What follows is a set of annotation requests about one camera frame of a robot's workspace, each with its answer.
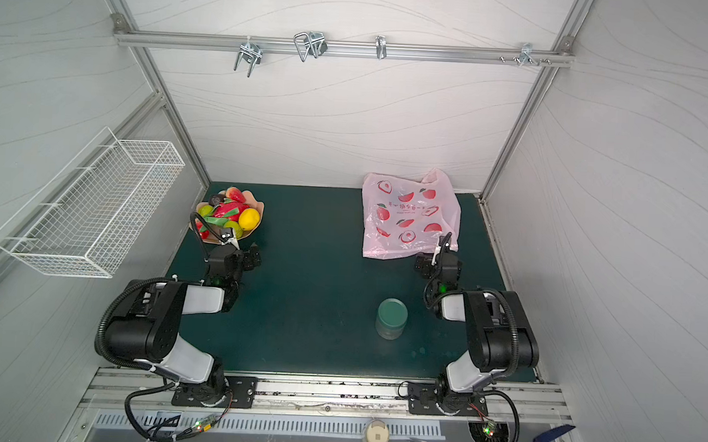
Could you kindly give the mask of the yellow-green pear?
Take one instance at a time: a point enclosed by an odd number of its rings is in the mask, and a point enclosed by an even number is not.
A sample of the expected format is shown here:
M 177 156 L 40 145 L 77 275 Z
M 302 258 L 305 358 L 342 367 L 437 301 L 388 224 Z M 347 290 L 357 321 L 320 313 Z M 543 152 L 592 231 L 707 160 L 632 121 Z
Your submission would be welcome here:
M 233 237 L 236 239 L 241 239 L 243 237 L 243 228 L 236 221 L 227 220 L 223 225 L 223 229 L 231 230 Z

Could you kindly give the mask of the pink plastic bag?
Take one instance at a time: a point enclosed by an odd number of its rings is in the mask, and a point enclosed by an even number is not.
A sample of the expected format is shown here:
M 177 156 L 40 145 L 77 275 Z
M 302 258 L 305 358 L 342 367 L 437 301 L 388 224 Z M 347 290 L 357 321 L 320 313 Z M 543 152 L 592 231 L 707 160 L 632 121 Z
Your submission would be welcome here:
M 363 252 L 369 259 L 391 260 L 432 252 L 445 235 L 459 249 L 462 210 L 448 176 L 431 170 L 422 180 L 368 174 L 363 203 Z

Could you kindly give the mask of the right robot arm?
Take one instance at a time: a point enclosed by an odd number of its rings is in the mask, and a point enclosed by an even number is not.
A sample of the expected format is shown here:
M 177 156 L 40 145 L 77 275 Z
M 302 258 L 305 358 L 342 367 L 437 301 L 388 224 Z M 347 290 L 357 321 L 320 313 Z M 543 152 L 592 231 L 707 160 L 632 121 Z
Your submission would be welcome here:
M 444 368 L 431 388 L 409 386 L 420 414 L 480 414 L 487 387 L 539 364 L 540 347 L 518 294 L 462 289 L 461 270 L 453 251 L 416 255 L 415 271 L 426 280 L 425 308 L 439 320 L 463 324 L 467 343 L 465 353 Z

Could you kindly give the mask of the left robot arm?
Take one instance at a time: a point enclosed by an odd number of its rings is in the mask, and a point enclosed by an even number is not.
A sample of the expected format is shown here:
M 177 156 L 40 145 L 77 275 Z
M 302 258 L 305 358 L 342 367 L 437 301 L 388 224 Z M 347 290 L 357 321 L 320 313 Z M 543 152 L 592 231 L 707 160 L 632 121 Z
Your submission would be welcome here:
M 146 370 L 181 386 L 192 402 L 215 406 L 229 395 L 222 361 L 180 335 L 186 316 L 229 312 L 239 298 L 243 273 L 262 259 L 257 245 L 232 244 L 206 257 L 202 282 L 149 278 L 131 281 L 98 325 L 94 348 L 115 366 Z

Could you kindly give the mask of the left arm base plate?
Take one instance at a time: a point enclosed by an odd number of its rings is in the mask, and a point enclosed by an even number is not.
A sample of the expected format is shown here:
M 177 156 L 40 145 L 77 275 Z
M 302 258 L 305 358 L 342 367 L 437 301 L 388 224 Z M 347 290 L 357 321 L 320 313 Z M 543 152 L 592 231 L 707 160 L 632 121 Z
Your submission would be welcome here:
M 256 377 L 223 376 L 217 382 L 181 384 L 174 392 L 172 405 L 185 408 L 251 409 L 255 401 Z

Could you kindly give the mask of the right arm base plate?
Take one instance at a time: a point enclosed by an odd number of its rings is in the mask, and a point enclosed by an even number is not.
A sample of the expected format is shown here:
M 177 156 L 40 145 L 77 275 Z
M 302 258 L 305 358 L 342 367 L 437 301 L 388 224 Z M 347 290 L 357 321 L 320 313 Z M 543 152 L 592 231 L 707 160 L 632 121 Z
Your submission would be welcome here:
M 414 416 L 459 416 L 486 418 L 486 400 L 472 393 L 453 392 L 435 382 L 407 381 L 398 391 L 408 401 L 407 410 Z

